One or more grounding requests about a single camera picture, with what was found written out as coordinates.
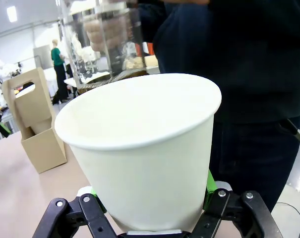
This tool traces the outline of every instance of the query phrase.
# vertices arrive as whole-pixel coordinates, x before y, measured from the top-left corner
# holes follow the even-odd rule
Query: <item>clear plastic container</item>
[[[60,17],[80,94],[147,74],[135,1],[62,0]]]

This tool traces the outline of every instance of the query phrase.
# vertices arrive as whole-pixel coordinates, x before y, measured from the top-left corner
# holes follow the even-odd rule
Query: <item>table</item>
[[[72,201],[78,190],[89,182],[69,146],[68,162],[37,174],[22,145],[20,132],[0,140],[0,237],[32,237],[49,202],[56,197]],[[121,233],[109,214],[108,220]],[[216,238],[240,238],[231,222],[223,221]],[[81,227],[74,238],[91,238],[87,227]]]
[[[158,66],[150,66],[150,67],[146,67],[146,70],[148,72],[148,74],[158,74],[160,73],[159,67]],[[68,78],[64,80],[65,84],[68,84],[74,88],[77,88],[76,82],[74,78]]]

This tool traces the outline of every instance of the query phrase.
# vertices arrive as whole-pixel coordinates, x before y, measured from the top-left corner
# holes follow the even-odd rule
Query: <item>ceiling light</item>
[[[10,21],[10,22],[15,22],[15,21],[17,21],[17,16],[16,16],[15,6],[8,7],[8,8],[6,9],[6,12],[7,12],[7,15],[8,15],[8,17],[9,17],[9,21]]]

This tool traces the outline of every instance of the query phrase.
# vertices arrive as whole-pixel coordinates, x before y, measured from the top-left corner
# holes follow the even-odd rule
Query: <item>hand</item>
[[[65,61],[65,56],[63,56],[62,54],[60,54],[60,59],[61,59],[62,61]]]
[[[209,4],[210,2],[210,0],[163,0],[163,1],[170,2],[170,3],[194,3],[200,5]]]
[[[105,37],[107,48],[111,49],[126,43],[132,36],[132,27],[128,14],[103,20],[102,24],[98,19],[88,20],[84,23],[84,29],[87,31],[91,48],[94,51],[105,50],[103,37]]]

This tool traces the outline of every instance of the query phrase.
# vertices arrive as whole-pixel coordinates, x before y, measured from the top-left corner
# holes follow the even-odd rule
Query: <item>black pants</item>
[[[56,72],[57,85],[59,87],[60,100],[65,100],[68,97],[68,91],[67,84],[64,83],[64,80],[66,79],[64,65],[54,65],[54,69]]]
[[[300,128],[300,117],[290,119]],[[278,122],[259,124],[214,123],[210,171],[228,182],[233,192],[260,193],[273,210],[290,175],[300,142]]]
[[[70,64],[66,65],[66,73],[69,75],[69,77],[74,78],[74,76],[72,74],[72,70],[71,70]]]

